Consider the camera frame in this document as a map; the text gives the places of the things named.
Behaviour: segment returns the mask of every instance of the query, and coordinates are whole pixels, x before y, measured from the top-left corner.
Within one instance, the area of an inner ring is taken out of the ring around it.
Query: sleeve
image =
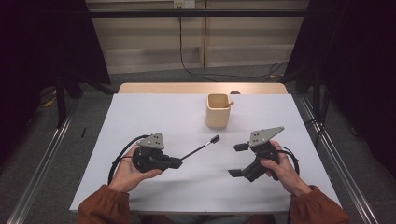
[[[293,224],[300,223],[350,223],[349,215],[318,187],[310,186],[312,192],[299,197],[291,196],[290,217]]]
[[[103,185],[78,207],[78,223],[129,223],[129,194]]]

